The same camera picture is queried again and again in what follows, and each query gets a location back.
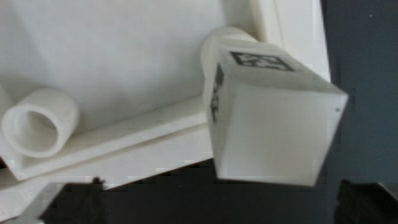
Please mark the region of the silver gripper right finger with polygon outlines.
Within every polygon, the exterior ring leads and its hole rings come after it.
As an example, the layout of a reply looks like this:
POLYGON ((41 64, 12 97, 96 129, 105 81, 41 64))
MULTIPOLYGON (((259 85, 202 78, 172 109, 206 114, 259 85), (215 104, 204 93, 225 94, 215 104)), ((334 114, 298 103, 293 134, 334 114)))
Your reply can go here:
POLYGON ((337 224, 398 224, 398 200, 378 183, 341 181, 337 224))

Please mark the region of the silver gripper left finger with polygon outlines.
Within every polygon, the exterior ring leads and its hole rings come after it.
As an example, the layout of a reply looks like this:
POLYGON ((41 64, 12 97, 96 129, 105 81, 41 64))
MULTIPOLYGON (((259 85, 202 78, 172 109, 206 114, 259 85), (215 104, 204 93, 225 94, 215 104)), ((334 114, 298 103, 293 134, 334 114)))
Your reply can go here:
POLYGON ((106 224, 101 200, 103 183, 94 178, 89 183, 67 183, 39 215, 44 224, 106 224))

